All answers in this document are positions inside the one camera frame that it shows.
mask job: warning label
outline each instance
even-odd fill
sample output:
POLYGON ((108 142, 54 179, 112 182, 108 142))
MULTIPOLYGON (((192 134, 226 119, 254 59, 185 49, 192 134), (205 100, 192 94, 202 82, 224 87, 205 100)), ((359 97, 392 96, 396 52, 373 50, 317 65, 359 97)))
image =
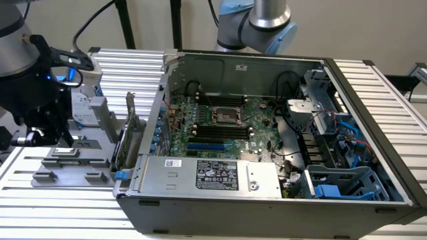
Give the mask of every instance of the warning label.
POLYGON ((197 160, 196 171, 197 189, 238 191, 236 161, 197 160))

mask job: circuit board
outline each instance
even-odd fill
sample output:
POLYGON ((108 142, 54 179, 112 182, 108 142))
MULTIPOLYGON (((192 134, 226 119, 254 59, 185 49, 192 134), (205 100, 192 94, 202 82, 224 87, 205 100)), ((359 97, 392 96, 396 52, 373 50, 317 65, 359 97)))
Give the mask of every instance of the circuit board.
MULTIPOLYGON (((224 139, 225 151, 197 150, 193 157, 246 159, 245 157, 253 158, 257 155, 257 161, 270 162, 272 153, 266 149, 268 141, 273 146, 280 141, 280 135, 277 127, 273 127, 273 106, 268 106, 268 102, 268 99, 248 97, 246 103, 241 107, 237 107, 240 109, 238 126, 241 128, 252 128, 249 139, 224 139)), ((174 109, 178 108, 172 114, 172 145, 169 155, 173 157, 189 157, 186 156, 186 145, 189 138, 193 137, 192 127, 196 122, 202 126, 236 126, 236 123, 228 119, 225 120, 222 117, 217 118, 218 122, 213 124, 214 117, 212 116, 212 110, 217 109, 218 112, 218 110, 224 111, 232 109, 232 107, 198 105, 192 98, 186 98, 182 95, 172 97, 170 106, 174 109)))

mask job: metal workbench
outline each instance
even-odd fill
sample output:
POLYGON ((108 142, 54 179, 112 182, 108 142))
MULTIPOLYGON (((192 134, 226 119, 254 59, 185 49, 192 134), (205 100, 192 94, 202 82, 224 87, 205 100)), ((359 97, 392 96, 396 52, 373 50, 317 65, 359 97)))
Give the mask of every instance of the metal workbench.
MULTIPOLYGON (((146 119, 161 76, 162 52, 101 49, 96 59, 104 72, 101 88, 109 109, 124 116, 125 94, 128 91, 136 92, 136 113, 146 119)), ((393 92, 393 87, 373 66, 347 60, 336 60, 336 64, 427 191, 425 121, 399 93, 393 92)), ((0 239, 190 238, 141 235, 133 229, 108 187, 32 187, 32 174, 48 151, 42 147, 16 148, 0 167, 0 239)), ((217 237, 193 236, 192 239, 213 240, 217 237)), ((408 225, 384 226, 361 239, 425 240, 427 217, 408 225)))

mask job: white sticker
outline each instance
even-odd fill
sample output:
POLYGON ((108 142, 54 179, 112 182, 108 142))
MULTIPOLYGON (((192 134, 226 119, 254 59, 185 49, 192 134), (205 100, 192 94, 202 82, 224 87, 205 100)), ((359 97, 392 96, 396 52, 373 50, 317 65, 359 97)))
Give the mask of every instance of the white sticker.
POLYGON ((234 66, 234 70, 236 71, 246 71, 248 70, 248 66, 246 65, 236 65, 234 66))
POLYGON ((181 167, 181 161, 182 160, 177 160, 177 159, 166 159, 164 162, 164 166, 165 167, 181 167))

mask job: black pole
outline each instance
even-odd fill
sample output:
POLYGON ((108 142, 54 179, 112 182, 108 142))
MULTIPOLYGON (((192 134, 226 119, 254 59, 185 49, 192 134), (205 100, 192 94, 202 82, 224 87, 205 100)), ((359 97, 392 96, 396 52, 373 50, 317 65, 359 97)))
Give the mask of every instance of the black pole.
POLYGON ((116 1, 114 7, 118 12, 125 47, 126 49, 136 49, 126 0, 116 1))
POLYGON ((182 49, 181 0, 169 0, 169 4, 170 4, 173 48, 182 49))

